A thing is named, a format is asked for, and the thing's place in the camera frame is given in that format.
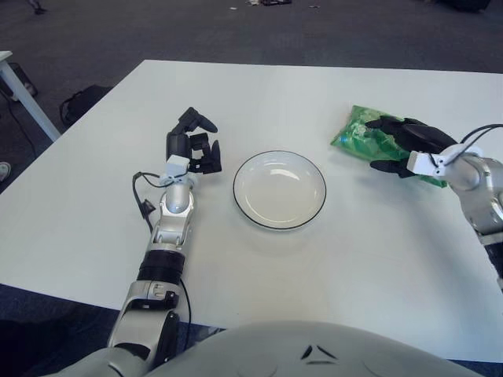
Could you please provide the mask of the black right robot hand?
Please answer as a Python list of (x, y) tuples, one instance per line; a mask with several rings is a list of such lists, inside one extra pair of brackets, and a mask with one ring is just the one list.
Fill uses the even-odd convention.
[[(365, 125), (370, 129), (377, 129), (391, 135), (395, 143), (407, 152), (439, 154), (444, 149), (457, 143), (443, 131), (416, 119), (404, 118), (398, 120), (391, 116), (382, 115), (379, 119), (367, 122)], [(415, 173), (407, 169), (407, 163), (408, 157), (401, 158), (398, 161), (372, 161), (370, 166), (384, 173), (397, 174), (400, 178), (415, 176)]]

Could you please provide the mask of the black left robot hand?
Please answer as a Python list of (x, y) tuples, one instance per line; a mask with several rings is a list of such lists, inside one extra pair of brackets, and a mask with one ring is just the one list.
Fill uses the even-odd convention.
[(195, 108), (188, 108), (166, 139), (166, 160), (171, 156), (187, 158), (187, 171), (195, 174), (213, 174), (222, 171), (218, 140), (209, 144), (207, 133), (216, 134), (217, 126)]

